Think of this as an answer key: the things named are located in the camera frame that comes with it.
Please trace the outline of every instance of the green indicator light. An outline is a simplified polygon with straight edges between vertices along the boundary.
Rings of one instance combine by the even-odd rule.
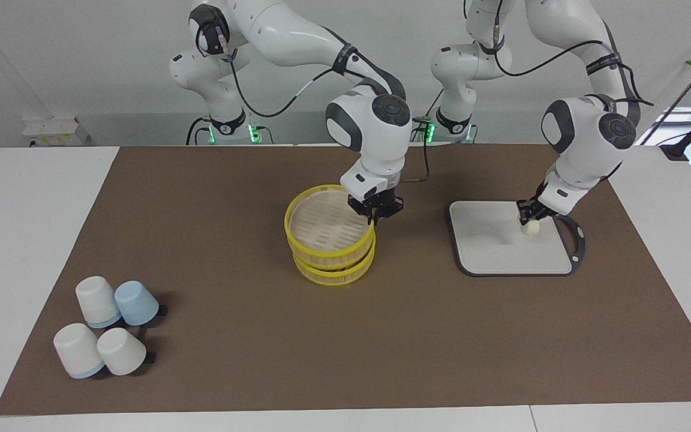
[[[257,144],[260,142],[260,134],[257,131],[257,128],[252,125],[248,125],[247,128],[250,129],[250,140],[252,140],[253,144]]]
[[[425,129],[425,142],[429,143],[434,140],[434,132],[436,131],[436,125],[433,123],[428,123],[428,128]]]

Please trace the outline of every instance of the light blue cup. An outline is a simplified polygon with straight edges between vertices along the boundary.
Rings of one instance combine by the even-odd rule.
[[[127,325],[144,325],[159,312],[159,302],[138,281],[124,282],[113,297]]]

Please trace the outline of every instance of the table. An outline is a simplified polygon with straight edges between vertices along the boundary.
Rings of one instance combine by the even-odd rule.
[[[9,287],[0,290],[0,394],[116,151],[0,149],[0,287]],[[657,149],[636,148],[612,186],[691,321],[691,167],[667,161]],[[98,422],[117,427],[143,422],[151,430],[173,424],[317,430],[337,422],[343,430],[423,429],[423,424],[439,430],[676,430],[679,421],[691,427],[691,403],[60,416],[0,419],[0,429],[88,430]]]

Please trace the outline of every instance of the white wall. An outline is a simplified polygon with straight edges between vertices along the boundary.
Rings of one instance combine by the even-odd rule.
[[[431,54],[470,41],[461,2],[444,0],[287,0],[313,22],[326,25],[365,55],[396,74],[408,102],[422,113],[439,90],[431,76]],[[636,69],[639,89],[658,103],[655,118],[689,82],[691,2],[595,0]],[[170,81],[167,61],[189,46],[190,0],[0,0],[0,50],[50,112],[79,117],[98,145],[172,145],[184,140],[190,119],[204,112],[200,98]],[[508,17],[513,69],[523,70],[556,50],[530,35],[524,4]],[[282,106],[318,66],[280,69],[260,58],[239,74],[259,109]],[[33,108],[0,72],[0,145],[20,144],[19,115]],[[299,99],[293,112],[268,122],[277,142],[330,140],[321,121],[326,103],[348,88],[327,77]],[[539,123],[556,98],[590,90],[581,63],[568,56],[521,79],[477,84],[474,121],[480,142],[542,142]]]

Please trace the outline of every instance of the brown mat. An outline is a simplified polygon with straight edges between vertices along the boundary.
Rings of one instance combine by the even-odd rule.
[[[375,265],[332,289],[297,273],[286,205],[337,182],[341,148],[122,148],[0,399],[0,415],[691,400],[691,325],[609,184],[573,217],[572,277],[458,270],[444,210],[516,200],[548,146],[430,150],[432,180],[378,227]],[[406,175],[422,173],[422,153]],[[71,380],[52,347],[74,286],[139,279],[170,315],[141,374]]]

